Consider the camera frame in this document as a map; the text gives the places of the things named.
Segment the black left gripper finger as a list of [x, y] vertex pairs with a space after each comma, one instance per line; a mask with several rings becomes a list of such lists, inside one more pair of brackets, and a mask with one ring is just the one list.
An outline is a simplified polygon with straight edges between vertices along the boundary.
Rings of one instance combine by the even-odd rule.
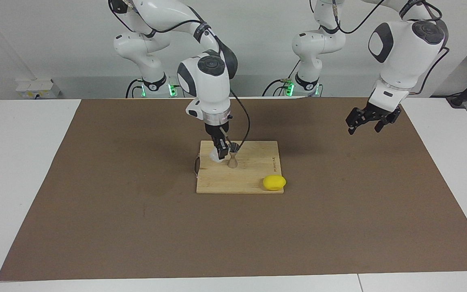
[[354, 107], [352, 111], [345, 118], [348, 126], [349, 135], [353, 135], [358, 127], [366, 124], [368, 121], [373, 121], [376, 118], [376, 111], [367, 108], [359, 109]]
[[380, 133], [384, 126], [388, 124], [393, 124], [396, 122], [397, 118], [400, 116], [400, 110], [394, 110], [393, 112], [389, 113], [387, 116], [383, 116], [375, 126], [375, 131]]

